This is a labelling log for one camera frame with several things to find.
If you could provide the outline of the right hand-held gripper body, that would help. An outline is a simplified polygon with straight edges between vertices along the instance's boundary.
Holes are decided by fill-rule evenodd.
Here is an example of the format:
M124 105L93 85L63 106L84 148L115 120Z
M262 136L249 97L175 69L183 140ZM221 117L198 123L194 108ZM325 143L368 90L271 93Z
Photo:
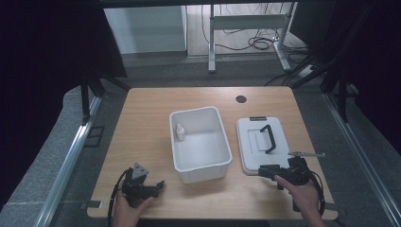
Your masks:
M277 175L294 185L304 185L309 181L312 181L319 194L319 211L323 212L325 210L325 197L323 193L322 180L317 173L309 169L305 160L305 157L323 157L323 154L320 155L301 151L292 151L289 155L289 167L281 167Z

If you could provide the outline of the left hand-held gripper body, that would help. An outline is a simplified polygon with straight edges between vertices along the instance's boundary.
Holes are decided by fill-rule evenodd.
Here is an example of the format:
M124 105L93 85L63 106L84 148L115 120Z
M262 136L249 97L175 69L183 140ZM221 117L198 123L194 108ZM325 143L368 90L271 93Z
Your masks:
M153 197L154 191L157 190L156 186L144 185L147 175L148 171L138 163L130 167L125 174L122 193L132 208L138 207L142 201Z

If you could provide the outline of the white lid with black handle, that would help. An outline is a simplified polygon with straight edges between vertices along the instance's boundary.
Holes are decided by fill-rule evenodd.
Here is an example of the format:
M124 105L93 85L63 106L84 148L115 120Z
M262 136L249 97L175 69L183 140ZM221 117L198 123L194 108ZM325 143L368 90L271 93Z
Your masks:
M288 142L278 118L240 118L236 128L242 168L247 175L257 175L263 165L288 167Z

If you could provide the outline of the person's right hand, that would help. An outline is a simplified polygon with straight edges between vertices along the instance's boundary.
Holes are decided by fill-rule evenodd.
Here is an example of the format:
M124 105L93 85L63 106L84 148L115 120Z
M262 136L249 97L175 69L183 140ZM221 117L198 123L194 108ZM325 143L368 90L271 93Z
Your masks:
M281 184L292 196L301 214L305 210L319 211L319 194L312 181L304 185L294 185L278 175L274 177L274 180Z

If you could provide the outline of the person's left hand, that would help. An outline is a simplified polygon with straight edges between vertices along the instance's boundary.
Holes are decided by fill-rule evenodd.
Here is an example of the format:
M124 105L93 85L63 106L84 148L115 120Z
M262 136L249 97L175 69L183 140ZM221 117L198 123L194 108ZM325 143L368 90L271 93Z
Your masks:
M128 220L128 221L139 221L144 211L151 205L154 198L150 197L142 201L136 208L130 207L125 195L122 190L119 189L116 193L115 202L113 205L113 221L115 220Z

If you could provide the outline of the white plastic storage box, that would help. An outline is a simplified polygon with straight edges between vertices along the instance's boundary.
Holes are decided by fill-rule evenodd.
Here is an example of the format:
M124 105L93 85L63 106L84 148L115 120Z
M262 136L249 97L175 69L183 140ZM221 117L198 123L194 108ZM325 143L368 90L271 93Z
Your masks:
M233 155L216 107L174 112L169 124L173 163L183 183L226 176ZM177 138L178 124L185 130L184 141Z

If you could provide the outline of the black tripod stand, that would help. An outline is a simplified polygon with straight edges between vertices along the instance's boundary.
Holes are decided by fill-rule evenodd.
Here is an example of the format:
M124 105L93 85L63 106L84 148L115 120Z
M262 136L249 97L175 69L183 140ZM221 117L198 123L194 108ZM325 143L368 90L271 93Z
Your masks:
M290 87L295 89L324 76L320 89L323 93L338 89L338 114L345 122L348 97L345 72L349 65L348 54L360 29L359 14L356 4L341 0L303 1L298 4L290 29L308 45L309 56L316 59L317 66Z
M89 123L92 116L90 114L89 91L92 91L95 97L102 97L105 94L105 88L101 83L101 79L106 79L124 91L129 91L131 89L128 84L101 71L86 72L82 76L80 84L83 126Z

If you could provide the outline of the white power strip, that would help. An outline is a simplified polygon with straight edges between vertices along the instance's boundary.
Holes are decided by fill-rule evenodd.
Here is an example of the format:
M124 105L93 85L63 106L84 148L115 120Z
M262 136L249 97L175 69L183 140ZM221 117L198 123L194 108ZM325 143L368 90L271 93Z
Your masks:
M306 76L308 76L309 74L311 74L314 70L316 69L316 67L312 64L309 64L308 66L306 66L299 74L298 77L299 78L304 78Z

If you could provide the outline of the dark curtain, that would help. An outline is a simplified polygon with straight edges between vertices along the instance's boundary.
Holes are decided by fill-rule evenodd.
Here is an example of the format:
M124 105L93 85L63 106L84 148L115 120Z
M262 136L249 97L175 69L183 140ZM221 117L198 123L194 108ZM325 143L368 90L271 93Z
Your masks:
M321 89L354 85L356 104L401 154L401 0L300 0L290 32L332 65Z
M126 71L100 0L0 0L0 210L84 79Z

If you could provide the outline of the white cabinet panel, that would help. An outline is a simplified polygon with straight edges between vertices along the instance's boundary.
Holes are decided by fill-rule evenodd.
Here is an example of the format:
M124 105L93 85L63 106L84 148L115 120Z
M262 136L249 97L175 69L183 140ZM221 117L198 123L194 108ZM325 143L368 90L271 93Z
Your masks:
M186 50L182 6L104 9L121 54Z

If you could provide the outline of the black square floor frame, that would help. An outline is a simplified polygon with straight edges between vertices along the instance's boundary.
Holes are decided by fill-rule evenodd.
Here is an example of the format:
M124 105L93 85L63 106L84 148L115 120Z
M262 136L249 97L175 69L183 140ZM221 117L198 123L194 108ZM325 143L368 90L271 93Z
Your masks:
M104 126L92 127L84 143L86 148L98 148L105 130Z

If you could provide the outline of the aluminium floor rail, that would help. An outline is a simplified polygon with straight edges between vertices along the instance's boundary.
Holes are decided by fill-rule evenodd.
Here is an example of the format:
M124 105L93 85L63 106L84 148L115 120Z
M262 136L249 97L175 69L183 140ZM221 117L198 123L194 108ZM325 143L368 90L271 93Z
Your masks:
M338 124L346 142L348 143L348 146L356 157L362 172L369 182L369 185L375 192L375 195L390 223L392 224L392 227L401 227L401 209L396 204L396 201L391 195L388 187L379 178L379 175L375 171L374 166L372 165L368 156L365 154L365 150L359 143L350 125L346 123L338 113L335 99L328 94L323 94L323 98L327 103L336 123Z
M55 215L61 197L72 175L76 162L80 156L85 140L95 121L101 97L95 97L89 106L89 120L78 128L75 138L61 165L60 171L47 195L34 227L49 227Z

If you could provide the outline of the white metal desk frame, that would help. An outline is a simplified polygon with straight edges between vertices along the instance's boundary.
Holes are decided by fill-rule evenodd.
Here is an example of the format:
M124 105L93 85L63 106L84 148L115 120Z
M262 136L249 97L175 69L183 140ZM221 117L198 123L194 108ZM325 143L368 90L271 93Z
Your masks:
M283 70L290 71L288 59L284 54L283 44L286 38L290 19L295 3L289 5L289 9L284 14L265 14L265 15L227 15L216 16L214 6L210 6L209 17L209 47L208 47L208 72L216 72L216 51L214 35L216 30L223 29L279 29L279 36L273 41L276 55L281 62Z

